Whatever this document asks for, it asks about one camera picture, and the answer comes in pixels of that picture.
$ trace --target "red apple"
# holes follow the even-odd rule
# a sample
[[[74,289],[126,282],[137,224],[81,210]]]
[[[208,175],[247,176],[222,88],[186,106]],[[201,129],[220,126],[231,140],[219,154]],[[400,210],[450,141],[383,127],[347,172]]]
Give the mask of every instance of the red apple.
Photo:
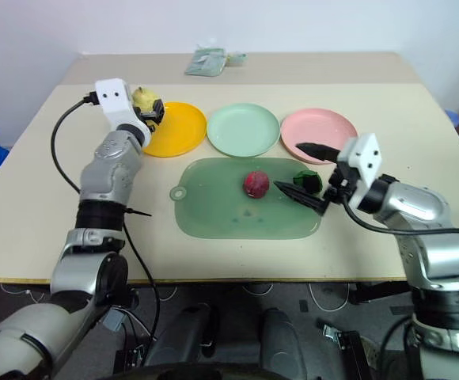
[[[270,188],[270,181],[264,172],[251,172],[244,181],[245,194],[251,198],[263,198]]]

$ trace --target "cable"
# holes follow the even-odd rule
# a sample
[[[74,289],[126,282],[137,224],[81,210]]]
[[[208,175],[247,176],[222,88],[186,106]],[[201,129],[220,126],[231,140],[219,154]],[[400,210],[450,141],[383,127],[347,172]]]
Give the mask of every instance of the cable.
[[[59,130],[59,127],[63,123],[63,121],[77,108],[83,106],[85,103],[87,103],[85,99],[82,99],[79,101],[77,104],[73,105],[71,108],[68,108],[67,111],[65,111],[61,117],[59,117],[59,120],[57,120],[57,123],[55,123],[54,130],[52,131],[52,135],[50,137],[50,152],[52,155],[52,160],[54,161],[55,168],[59,172],[62,178],[68,183],[69,186],[73,188],[78,194],[80,194],[80,189],[74,182],[64,173],[63,168],[61,168],[61,165],[59,164],[59,161],[57,159],[57,153],[55,152],[55,137],[57,136],[57,131]]]
[[[349,283],[347,283],[346,299],[342,302],[342,304],[340,306],[337,306],[335,309],[325,309],[323,306],[321,306],[319,304],[319,302],[316,300],[316,297],[314,297],[314,292],[312,291],[312,287],[310,286],[310,283],[307,283],[307,287],[309,288],[310,297],[312,297],[312,300],[314,301],[316,306],[319,307],[322,311],[324,311],[326,313],[333,313],[335,311],[342,310],[347,305],[347,301],[349,301],[349,293],[350,293],[350,291],[349,291]]]
[[[31,291],[29,292],[29,295],[31,296],[31,298],[34,301],[34,303],[38,303],[43,299],[43,297],[45,296],[45,293],[42,293],[41,296],[38,299],[34,298],[34,296],[32,295]]]
[[[1,287],[1,290],[4,291],[5,293],[9,294],[9,295],[22,295],[24,293],[28,293],[30,294],[30,290],[29,289],[26,289],[25,291],[8,291],[5,289],[4,285],[2,283],[0,283],[0,287]]]
[[[142,367],[143,367],[145,365],[145,360],[147,358],[147,355],[149,355],[150,346],[152,346],[152,343],[154,342],[153,337],[156,335],[157,322],[159,321],[159,313],[161,312],[161,299],[159,298],[159,291],[157,290],[156,283],[154,282],[154,279],[152,278],[152,275],[150,274],[150,271],[148,267],[146,266],[145,262],[140,257],[138,250],[135,247],[135,244],[131,240],[131,236],[129,235],[129,231],[127,230],[127,226],[125,222],[123,224],[123,229],[124,229],[124,233],[126,234],[127,241],[129,241],[129,246],[131,247],[131,250],[135,254],[136,258],[138,259],[138,262],[140,263],[140,265],[142,265],[142,268],[146,273],[147,279],[149,280],[149,284],[152,287],[152,290],[154,291],[154,298],[156,302],[156,313],[154,315],[154,323],[152,324],[152,330],[150,330],[150,340],[149,340],[149,344],[147,344],[147,347],[145,348],[145,353],[143,354],[143,359],[142,359]]]
[[[404,345],[404,354],[405,354],[405,362],[407,365],[407,377],[411,375],[411,352],[409,351],[409,344],[408,344],[408,337],[409,333],[412,330],[412,323],[408,323],[404,328],[404,335],[402,336],[402,344]]]
[[[125,313],[125,314],[129,315],[129,316],[130,316],[131,318],[133,318],[133,319],[136,321],[136,323],[138,323],[139,326],[140,326],[147,334],[149,334],[149,336],[150,336],[150,330],[147,328],[147,326],[145,326],[145,323],[143,323],[143,321],[142,321],[140,318],[137,317],[137,315],[136,315],[135,313],[133,313],[133,312],[130,311],[130,310],[124,309],[124,308],[122,308],[122,307],[119,307],[119,306],[113,306],[112,309],[118,310],[118,311],[120,311],[120,312],[122,312],[122,313]]]
[[[381,348],[379,349],[379,356],[377,358],[377,378],[379,380],[385,380],[385,377],[384,377],[385,376],[385,372],[384,372],[384,369],[385,369],[385,364],[384,364],[385,352],[386,352],[386,346],[388,345],[388,342],[391,339],[391,336],[393,335],[393,333],[399,327],[402,326],[403,323],[409,321],[410,319],[411,319],[410,315],[408,315],[406,317],[402,317],[401,319],[399,319],[398,321],[393,323],[393,325],[386,332],[386,335],[385,335],[385,337],[384,337],[384,339],[382,340],[382,343],[381,343]]]
[[[361,220],[349,207],[347,197],[342,197],[343,208],[351,219],[353,219],[361,227],[366,228],[373,232],[379,232],[381,234],[392,234],[392,235],[403,235],[403,236],[416,236],[416,235],[440,235],[440,234],[459,234],[459,228],[434,228],[432,230],[395,230],[392,228],[381,228],[373,226],[367,222]]]
[[[133,320],[129,316],[129,314],[126,314],[127,319],[129,320],[129,324],[131,325],[131,330],[133,330],[133,337],[135,338],[135,347],[138,346],[138,336],[136,335],[136,330],[135,330],[135,325],[133,325]]]
[[[245,287],[245,285],[242,285],[242,289],[244,289],[244,291],[245,291],[246,293],[249,293],[250,295],[255,295],[256,297],[261,297],[261,296],[263,296],[263,295],[267,295],[268,293],[271,292],[271,290],[273,289],[273,287],[274,287],[274,284],[271,283],[271,284],[270,284],[270,287],[269,287],[267,290],[265,290],[263,293],[254,293],[253,291],[250,291],[249,289],[247,289],[247,288]]]
[[[178,287],[175,287],[175,289],[173,289],[172,294],[170,294],[170,295],[169,295],[168,297],[166,297],[166,298],[161,298],[161,297],[160,297],[159,300],[160,300],[161,302],[169,301],[170,299],[172,299],[173,297],[175,297],[175,294],[176,294],[176,291],[177,291],[177,290],[178,290]]]
[[[130,208],[130,207],[128,207],[128,208],[125,210],[125,212],[126,212],[127,214],[138,214],[138,215],[142,215],[142,216],[152,216],[152,214],[147,214],[146,212],[137,211],[137,210],[135,210],[135,209],[133,209],[133,208]]]

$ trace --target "white wall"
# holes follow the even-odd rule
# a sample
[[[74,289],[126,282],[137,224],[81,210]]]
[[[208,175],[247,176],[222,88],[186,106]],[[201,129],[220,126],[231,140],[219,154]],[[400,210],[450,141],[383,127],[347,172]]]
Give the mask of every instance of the white wall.
[[[397,51],[459,112],[459,1],[0,0],[0,143],[11,145],[77,53]]]

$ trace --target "yellow plate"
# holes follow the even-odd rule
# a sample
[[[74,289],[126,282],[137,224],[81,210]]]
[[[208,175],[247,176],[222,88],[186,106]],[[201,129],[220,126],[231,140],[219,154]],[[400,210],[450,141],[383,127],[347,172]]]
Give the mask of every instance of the yellow plate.
[[[205,139],[207,119],[195,106],[170,101],[165,117],[143,151],[156,157],[173,157],[196,148]]]

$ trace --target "black cable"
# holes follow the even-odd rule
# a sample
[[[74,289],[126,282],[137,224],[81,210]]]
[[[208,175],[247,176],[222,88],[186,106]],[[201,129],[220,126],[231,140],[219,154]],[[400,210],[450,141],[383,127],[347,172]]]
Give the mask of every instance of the black cable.
[[[353,219],[361,227],[371,230],[373,232],[379,232],[381,234],[392,234],[392,235],[405,235],[405,236],[416,236],[416,235],[440,235],[440,234],[459,234],[459,228],[435,228],[432,230],[395,230],[392,228],[381,228],[364,222],[361,220],[349,207],[347,197],[342,198],[343,208],[351,219]]]
[[[408,337],[412,329],[412,323],[408,323],[404,328],[404,335],[402,336],[402,344],[404,345],[405,363],[407,368],[407,378],[411,375],[411,353],[409,351]]]
[[[381,348],[379,349],[379,356],[377,358],[377,378],[379,380],[385,380],[385,372],[384,372],[384,369],[385,369],[385,352],[386,352],[386,346],[388,345],[389,340],[391,339],[391,336],[393,335],[393,333],[399,327],[402,326],[403,323],[407,322],[410,319],[411,319],[410,315],[408,315],[406,317],[402,317],[401,319],[399,319],[398,321],[393,323],[393,325],[386,332],[386,335],[385,335],[385,337],[384,337],[384,339],[382,340],[382,343],[381,343]]]
[[[55,123],[54,130],[52,131],[51,137],[50,137],[50,152],[52,155],[52,160],[54,161],[55,168],[59,172],[62,178],[68,183],[69,186],[71,186],[78,194],[80,194],[80,189],[78,186],[64,173],[63,168],[61,168],[61,165],[59,164],[59,161],[57,160],[57,153],[55,152],[55,137],[57,136],[57,131],[59,130],[59,127],[63,123],[63,121],[77,108],[83,106],[87,101],[85,99],[82,99],[79,101],[77,104],[72,106],[71,108],[68,108],[67,111],[65,111],[61,117],[59,117],[59,120],[57,120],[57,123]]]
[[[129,324],[131,325],[131,330],[133,331],[133,338],[135,339],[135,347],[137,347],[140,343],[138,342],[138,335],[136,335],[135,325],[133,325],[133,320],[131,319],[128,313],[126,313],[126,317],[129,321]]]
[[[127,214],[137,214],[137,215],[143,215],[143,216],[152,216],[152,214],[147,214],[146,212],[142,212],[142,211],[137,211],[135,210],[134,208],[130,208],[128,207],[125,212]]]
[[[154,323],[152,324],[152,329],[150,330],[149,344],[147,344],[147,347],[145,348],[145,353],[143,354],[143,359],[142,359],[142,364],[141,364],[143,367],[145,365],[146,357],[149,354],[150,346],[152,346],[152,343],[154,342],[154,336],[156,335],[157,322],[159,321],[159,313],[161,312],[161,300],[159,298],[159,291],[157,290],[156,283],[154,282],[154,279],[152,278],[152,275],[150,274],[150,271],[148,267],[146,266],[145,262],[138,254],[138,251],[135,248],[135,244],[133,244],[133,241],[131,240],[131,237],[129,235],[129,231],[127,230],[125,222],[123,224],[123,229],[124,229],[124,233],[126,234],[127,241],[129,241],[129,246],[131,247],[131,250],[135,254],[136,258],[138,259],[138,262],[140,263],[140,265],[142,265],[142,268],[147,275],[149,284],[152,287],[152,290],[154,291],[154,298],[156,302],[156,313],[154,315]]]

